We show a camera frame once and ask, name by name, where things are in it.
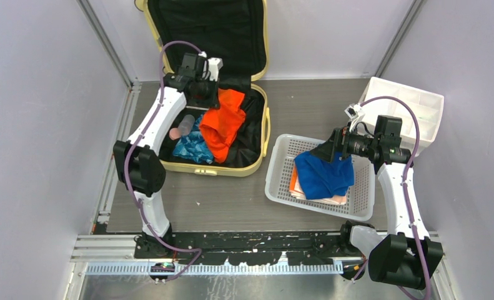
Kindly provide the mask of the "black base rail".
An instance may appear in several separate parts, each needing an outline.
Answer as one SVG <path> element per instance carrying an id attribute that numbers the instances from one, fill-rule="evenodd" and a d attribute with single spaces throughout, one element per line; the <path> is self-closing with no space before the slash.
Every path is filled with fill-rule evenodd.
<path id="1" fill-rule="evenodd" d="M 336 258 L 361 258 L 348 236 L 338 231 L 174 232 L 165 237 L 171 247 L 141 233 L 134 237 L 137 259 L 175 259 L 189 263 L 195 249 L 202 253 L 196 265 L 274 265 L 286 258 L 289 265 L 324 265 Z"/>

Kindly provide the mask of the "orange and pink cloth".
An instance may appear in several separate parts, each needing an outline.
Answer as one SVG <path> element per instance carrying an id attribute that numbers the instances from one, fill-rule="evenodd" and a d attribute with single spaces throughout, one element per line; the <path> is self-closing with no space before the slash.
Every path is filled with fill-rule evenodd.
<path id="1" fill-rule="evenodd" d="M 305 197 L 305 194 L 304 194 L 301 186 L 300 186 L 299 177 L 298 177 L 297 169 L 295 166 L 293 167 L 293 170 L 292 170 L 289 192 L 290 192 L 292 197 L 294 197 L 298 200 L 304 200 L 304 201 L 322 203 L 322 204 L 328 204 L 328 205 L 335 205 L 335 206 L 342 206 L 342 205 L 346 205 L 348 203 L 346 195 L 344 195 L 344 196 L 335 195 L 333 197 L 323 198 L 323 199 L 307 199 Z"/>

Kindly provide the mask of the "white divided organizer tray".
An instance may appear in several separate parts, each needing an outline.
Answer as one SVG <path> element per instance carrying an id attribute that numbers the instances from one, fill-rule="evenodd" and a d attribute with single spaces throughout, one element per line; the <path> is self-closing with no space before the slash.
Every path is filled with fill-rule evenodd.
<path id="1" fill-rule="evenodd" d="M 371 77 L 358 102 L 361 104 L 379 96 L 395 97 L 413 111 L 420 132 L 420 142 L 416 151 L 416 155 L 419 156 L 437 136 L 443 115 L 444 96 L 379 77 Z M 414 149 L 416 128 L 411 114 L 404 106 L 393 100 L 380 99 L 364 106 L 363 110 L 364 117 L 361 121 L 371 132 L 375 129 L 379 115 L 402 119 L 401 147 L 411 151 Z"/>

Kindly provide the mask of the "white perforated plastic basket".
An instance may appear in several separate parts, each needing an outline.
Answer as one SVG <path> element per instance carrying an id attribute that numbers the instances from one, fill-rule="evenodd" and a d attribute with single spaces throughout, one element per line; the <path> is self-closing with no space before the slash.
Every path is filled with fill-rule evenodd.
<path id="1" fill-rule="evenodd" d="M 272 150 L 265 179 L 265 195 L 271 201 L 356 221 L 372 217 L 375 174 L 363 157 L 333 162 L 311 155 L 319 139 L 280 135 Z"/>

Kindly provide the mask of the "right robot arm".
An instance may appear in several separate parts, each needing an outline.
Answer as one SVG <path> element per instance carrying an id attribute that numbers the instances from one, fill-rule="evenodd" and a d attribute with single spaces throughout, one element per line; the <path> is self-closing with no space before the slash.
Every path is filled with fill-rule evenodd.
<path id="1" fill-rule="evenodd" d="M 402 148 L 402 119 L 380 115 L 372 137 L 352 133 L 348 126 L 336 128 L 313 156 L 333 162 L 366 158 L 373 165 L 387 208 L 388 234 L 380 236 L 364 223 L 347 222 L 338 239 L 342 253 L 354 256 L 359 251 L 367 258 L 370 279 L 375 282 L 423 290 L 443 257 L 441 243 L 432 241 L 422 223 L 413 188 L 413 156 Z"/>

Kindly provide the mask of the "orange garment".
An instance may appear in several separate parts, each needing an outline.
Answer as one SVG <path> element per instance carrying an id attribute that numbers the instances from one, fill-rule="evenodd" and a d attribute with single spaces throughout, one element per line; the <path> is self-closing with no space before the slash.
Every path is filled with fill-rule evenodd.
<path id="1" fill-rule="evenodd" d="M 233 89 L 218 89 L 220 107 L 209 109 L 202 117 L 200 132 L 217 163 L 224 163 L 237 132 L 246 119 L 241 108 L 245 94 Z"/>

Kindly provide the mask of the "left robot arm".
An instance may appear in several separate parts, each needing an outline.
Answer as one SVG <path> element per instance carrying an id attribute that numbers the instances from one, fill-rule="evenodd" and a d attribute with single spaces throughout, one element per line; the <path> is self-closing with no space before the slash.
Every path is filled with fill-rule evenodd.
<path id="1" fill-rule="evenodd" d="M 173 252 L 170 221 L 165 215 L 162 187 L 166 171 L 159 158 L 164 139 L 176 117 L 187 107 L 209 109 L 219 107 L 217 90 L 221 58 L 206 53 L 187 53 L 177 71 L 161 79 L 156 100 L 137 129 L 113 146 L 117 176 L 139 211 L 142 232 L 151 238 L 149 249 L 159 258 Z"/>

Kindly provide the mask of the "clear bottle pink cap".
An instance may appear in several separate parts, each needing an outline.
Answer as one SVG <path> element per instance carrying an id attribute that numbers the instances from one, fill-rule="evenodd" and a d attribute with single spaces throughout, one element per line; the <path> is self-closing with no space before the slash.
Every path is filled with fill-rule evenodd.
<path id="1" fill-rule="evenodd" d="M 170 139 L 177 140 L 182 136 L 187 136 L 191 132 L 194 123 L 195 117 L 193 115 L 185 115 L 179 125 L 169 131 Z"/>

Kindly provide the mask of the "blue cloth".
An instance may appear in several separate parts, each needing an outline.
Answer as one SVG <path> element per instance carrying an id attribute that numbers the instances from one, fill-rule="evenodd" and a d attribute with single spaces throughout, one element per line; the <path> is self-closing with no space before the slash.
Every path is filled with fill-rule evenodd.
<path id="1" fill-rule="evenodd" d="M 294 163 L 307 199 L 344 196 L 355 184 L 352 159 L 340 159 L 339 153 L 335 154 L 333 162 L 327 163 L 307 151 L 295 157 Z"/>

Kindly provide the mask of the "blue patterned garment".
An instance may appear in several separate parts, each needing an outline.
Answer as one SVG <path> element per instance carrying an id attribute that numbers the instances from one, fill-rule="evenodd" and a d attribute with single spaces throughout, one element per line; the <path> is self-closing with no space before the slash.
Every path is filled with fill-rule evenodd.
<path id="1" fill-rule="evenodd" d="M 175 145 L 172 155 L 174 157 L 188 159 L 197 164 L 214 162 L 214 155 L 210 151 L 205 139 L 200 131 L 200 123 L 203 115 L 200 115 L 194 122 L 190 133 L 182 136 Z"/>

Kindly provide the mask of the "yellow hard-shell suitcase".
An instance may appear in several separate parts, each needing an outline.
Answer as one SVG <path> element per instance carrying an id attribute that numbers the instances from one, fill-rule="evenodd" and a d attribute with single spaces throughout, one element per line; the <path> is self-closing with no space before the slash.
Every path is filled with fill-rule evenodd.
<path id="1" fill-rule="evenodd" d="M 137 1 L 159 48 L 187 41 L 210 57 L 221 58 L 219 86 L 245 94 L 241 108 L 246 120 L 222 164 L 196 163 L 172 155 L 167 138 L 160 159 L 168 171 L 211 176 L 246 177 L 258 170 L 267 155 L 270 114 L 266 92 L 254 82 L 269 66 L 265 1 Z"/>

